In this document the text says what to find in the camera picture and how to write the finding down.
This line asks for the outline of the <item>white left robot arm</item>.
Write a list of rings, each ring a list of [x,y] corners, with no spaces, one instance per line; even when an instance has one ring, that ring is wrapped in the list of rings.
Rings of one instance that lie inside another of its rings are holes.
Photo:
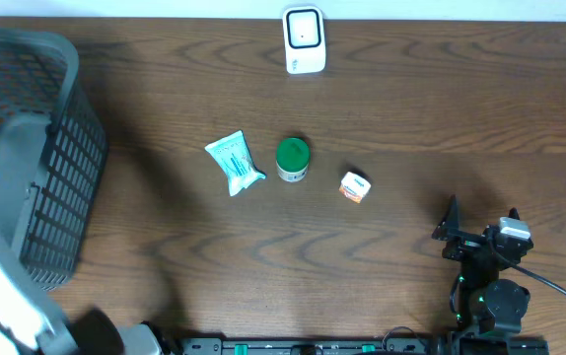
[[[83,330],[37,288],[0,234],[0,354],[123,354],[124,343],[99,311]]]

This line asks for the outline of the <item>green toilet tissue pack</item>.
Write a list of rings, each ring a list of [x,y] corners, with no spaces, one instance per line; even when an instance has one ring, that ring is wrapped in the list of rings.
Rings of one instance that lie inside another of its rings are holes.
[[[229,195],[235,196],[259,179],[266,179],[254,165],[247,141],[241,130],[205,147],[228,179]]]

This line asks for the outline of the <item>green lid jar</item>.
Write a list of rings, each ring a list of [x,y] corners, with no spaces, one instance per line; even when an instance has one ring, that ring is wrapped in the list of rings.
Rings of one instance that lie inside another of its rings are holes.
[[[286,138],[277,147],[277,174],[284,181],[298,182],[306,176],[310,158],[310,148],[304,140],[296,137]]]

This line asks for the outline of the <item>orange snack box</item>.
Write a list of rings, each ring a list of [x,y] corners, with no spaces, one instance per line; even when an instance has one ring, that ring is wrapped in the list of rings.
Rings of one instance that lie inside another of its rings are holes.
[[[371,184],[363,177],[347,172],[340,182],[339,191],[348,199],[360,203],[371,189]]]

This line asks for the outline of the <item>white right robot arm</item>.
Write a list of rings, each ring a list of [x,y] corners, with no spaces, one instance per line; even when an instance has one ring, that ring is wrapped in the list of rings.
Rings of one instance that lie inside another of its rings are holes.
[[[460,264],[450,296],[458,329],[477,337],[508,337],[522,329],[530,292],[500,272],[518,264],[533,248],[529,225],[513,208],[480,234],[460,228],[458,200],[448,209],[432,238],[444,242],[442,257]]]

